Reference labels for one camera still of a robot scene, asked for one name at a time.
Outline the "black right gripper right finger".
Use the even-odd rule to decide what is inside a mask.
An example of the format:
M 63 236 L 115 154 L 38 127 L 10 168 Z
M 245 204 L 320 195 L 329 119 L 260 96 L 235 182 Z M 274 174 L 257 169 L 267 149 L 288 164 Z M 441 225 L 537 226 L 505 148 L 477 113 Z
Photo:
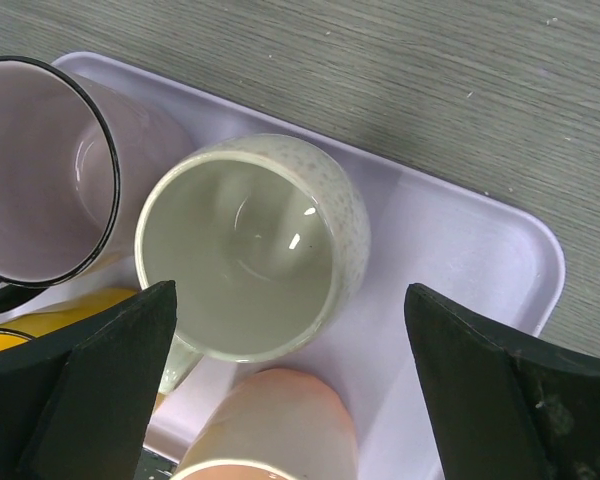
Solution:
M 404 317 L 447 479 L 600 479 L 600 358 L 423 284 Z

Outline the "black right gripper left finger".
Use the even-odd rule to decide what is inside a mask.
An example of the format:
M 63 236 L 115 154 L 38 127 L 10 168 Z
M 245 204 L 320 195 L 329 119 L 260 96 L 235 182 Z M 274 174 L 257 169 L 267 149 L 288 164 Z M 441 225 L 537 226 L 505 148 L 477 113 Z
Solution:
M 131 479 L 176 326 L 162 281 L 0 352 L 0 479 Z

